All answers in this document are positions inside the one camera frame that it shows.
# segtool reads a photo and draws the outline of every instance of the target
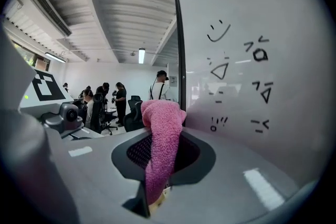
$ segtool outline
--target white shirt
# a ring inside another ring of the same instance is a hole
[[[91,118],[92,118],[93,104],[94,104],[93,99],[90,100],[90,101],[86,104],[86,106],[88,107],[88,112],[87,112],[87,115],[86,115],[86,121],[85,121],[85,127],[86,127],[86,128],[90,128],[90,123],[91,123]]]
[[[152,95],[153,95],[154,100],[159,99],[162,84],[164,84],[164,83],[156,82],[156,83],[154,83],[154,86],[151,86]],[[151,89],[149,89],[148,100],[151,100]],[[171,100],[171,101],[173,101],[173,99],[174,99],[174,97],[173,97],[173,94],[172,94],[172,91],[171,91],[170,87],[167,84],[165,84],[162,88],[160,100]]]

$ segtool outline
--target white wall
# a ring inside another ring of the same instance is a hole
[[[66,66],[68,63],[50,60],[48,72],[54,75],[56,81],[63,85]]]
[[[139,95],[143,101],[148,100],[148,90],[154,83],[156,73],[160,70],[166,71],[166,68],[126,63],[67,63],[62,83],[68,83],[70,94],[76,98],[87,86],[91,86],[95,93],[97,87],[108,82],[110,84],[110,91],[107,95],[108,107],[111,107],[112,92],[117,82],[125,85],[127,100],[131,99],[131,95]]]
[[[177,87],[170,87],[170,89],[172,90],[172,93],[174,95],[174,99],[176,100],[176,102],[179,101],[179,85],[178,85],[178,75],[179,75],[179,67],[177,65],[171,64],[169,63],[167,65],[167,75],[168,76],[173,76],[177,78]]]

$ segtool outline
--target pink towel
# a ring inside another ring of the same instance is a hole
[[[141,105],[142,120],[152,130],[151,159],[146,167],[148,204],[154,203],[174,169],[182,123],[186,112],[179,104],[165,100],[150,100]]]

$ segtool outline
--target black shirt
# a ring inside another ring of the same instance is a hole
[[[96,89],[96,94],[97,93],[101,93],[103,95],[103,97],[105,98],[106,95],[109,93],[109,89],[107,89],[106,91],[104,91],[103,89],[103,86],[99,86],[97,89]]]
[[[122,97],[125,97],[126,98],[126,90],[125,89],[122,89],[122,90],[119,90],[117,92],[117,95],[115,96],[116,99],[120,99]],[[126,106],[126,99],[125,100],[122,100],[122,101],[118,101],[118,102],[115,102],[116,105],[125,105]]]

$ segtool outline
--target fluorescent light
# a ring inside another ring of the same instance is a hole
[[[46,54],[46,56],[49,56],[50,58],[53,58],[53,59],[56,60],[56,61],[59,61],[59,62],[65,62],[63,59],[58,58],[58,57],[56,57],[56,56],[54,56],[54,55],[52,55],[52,54],[50,54],[50,53],[48,53],[48,52],[46,52],[45,54]]]
[[[145,59],[145,49],[139,49],[139,63],[143,63]]]
[[[242,63],[242,62],[251,62],[251,60],[244,60],[244,61],[239,61],[239,62],[235,62],[235,63]]]

